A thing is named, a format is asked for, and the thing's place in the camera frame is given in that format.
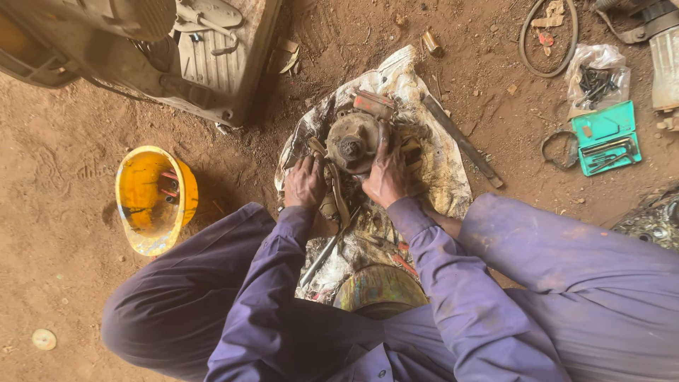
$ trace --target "brown soil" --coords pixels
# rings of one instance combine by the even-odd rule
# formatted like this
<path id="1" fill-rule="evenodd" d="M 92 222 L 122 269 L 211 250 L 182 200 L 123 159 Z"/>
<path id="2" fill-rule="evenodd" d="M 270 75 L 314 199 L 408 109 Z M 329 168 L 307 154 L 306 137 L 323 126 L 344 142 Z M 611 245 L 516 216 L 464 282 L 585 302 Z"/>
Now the brown soil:
<path id="1" fill-rule="evenodd" d="M 578 167 L 562 172 L 543 163 L 540 143 L 568 113 L 566 83 L 562 76 L 530 75 L 519 63 L 512 40 L 532 3 L 516 0 L 512 7 L 514 2 L 425 0 L 424 11 L 407 1 L 287 2 L 278 32 L 301 43 L 301 71 L 267 74 L 251 122 L 229 136 L 190 114 L 83 81 L 46 90 L 0 75 L 0 379 L 167 381 L 111 355 L 99 337 L 104 301 L 148 262 L 129 248 L 115 212 L 114 173 L 125 153 L 157 145 L 196 172 L 200 205 L 183 238 L 249 201 L 275 211 L 274 167 L 308 109 L 305 100 L 321 99 L 407 44 L 419 49 L 426 27 L 445 56 L 423 54 L 419 74 L 433 94 L 439 90 L 433 75 L 439 78 L 452 118 L 478 149 L 492 154 L 491 165 L 507 184 L 500 194 L 611 226 L 643 194 L 678 176 L 678 135 L 654 138 L 660 117 L 651 111 L 648 45 L 623 46 L 581 2 L 581 42 L 618 45 L 632 68 L 644 161 L 590 178 Z M 397 26 L 394 21 L 404 16 L 406 26 Z M 554 29 L 555 60 L 570 39 L 568 27 Z M 529 54 L 549 67 L 537 56 L 540 50 Z M 518 87 L 513 96 L 507 92 L 512 84 Z M 490 189 L 479 173 L 468 176 L 475 195 Z M 574 203 L 580 198 L 586 202 Z M 57 348 L 40 351 L 31 344 L 38 328 L 56 334 Z"/>

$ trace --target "man's left hand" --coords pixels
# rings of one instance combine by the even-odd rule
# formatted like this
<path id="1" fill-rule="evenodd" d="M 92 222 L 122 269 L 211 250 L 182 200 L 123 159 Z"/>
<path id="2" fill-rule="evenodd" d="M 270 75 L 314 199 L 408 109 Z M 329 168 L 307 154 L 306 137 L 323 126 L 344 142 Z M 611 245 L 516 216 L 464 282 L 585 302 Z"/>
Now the man's left hand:
<path id="1" fill-rule="evenodd" d="M 302 206 L 318 209 L 325 197 L 327 184 L 323 178 L 325 159 L 320 153 L 307 155 L 295 163 L 285 177 L 285 207 Z"/>

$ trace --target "machine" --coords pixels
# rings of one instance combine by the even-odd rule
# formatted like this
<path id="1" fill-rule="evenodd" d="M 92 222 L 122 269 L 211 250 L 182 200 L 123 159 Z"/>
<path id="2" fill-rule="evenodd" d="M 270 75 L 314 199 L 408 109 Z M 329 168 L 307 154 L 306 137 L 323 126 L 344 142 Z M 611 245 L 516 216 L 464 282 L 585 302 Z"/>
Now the machine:
<path id="1" fill-rule="evenodd" d="M 0 71 L 60 88 L 84 78 L 242 126 L 281 0 L 0 0 Z"/>

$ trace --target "small can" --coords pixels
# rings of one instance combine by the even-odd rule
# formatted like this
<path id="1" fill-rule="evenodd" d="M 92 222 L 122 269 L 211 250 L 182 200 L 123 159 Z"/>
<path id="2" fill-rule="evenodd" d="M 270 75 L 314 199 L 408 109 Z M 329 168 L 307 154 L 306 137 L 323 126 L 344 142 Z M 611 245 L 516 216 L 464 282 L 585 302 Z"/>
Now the small can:
<path id="1" fill-rule="evenodd" d="M 443 48 L 436 41 L 436 37 L 434 37 L 431 31 L 425 32 L 422 35 L 422 39 L 424 40 L 424 45 L 426 45 L 427 49 L 429 50 L 429 54 L 434 57 L 443 56 Z"/>

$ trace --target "leg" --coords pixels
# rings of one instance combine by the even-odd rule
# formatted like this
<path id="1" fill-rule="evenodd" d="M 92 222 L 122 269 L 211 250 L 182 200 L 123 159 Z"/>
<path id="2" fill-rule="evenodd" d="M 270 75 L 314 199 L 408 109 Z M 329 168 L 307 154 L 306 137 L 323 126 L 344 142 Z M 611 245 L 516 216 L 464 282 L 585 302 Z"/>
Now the leg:
<path id="1" fill-rule="evenodd" d="M 545 329 L 574 381 L 675 381 L 679 254 L 491 194 L 462 223 L 470 255 Z"/>
<path id="2" fill-rule="evenodd" d="M 107 301 L 106 346 L 136 366 L 203 381 L 250 263 L 274 226 L 251 203 L 142 268 Z M 341 365 L 355 343 L 371 349 L 384 341 L 380 322 L 300 299 L 292 309 L 300 380 Z"/>
<path id="3" fill-rule="evenodd" d="M 142 268 L 104 308 L 108 348 L 131 364 L 202 381 L 255 252 L 275 224 L 251 203 Z"/>

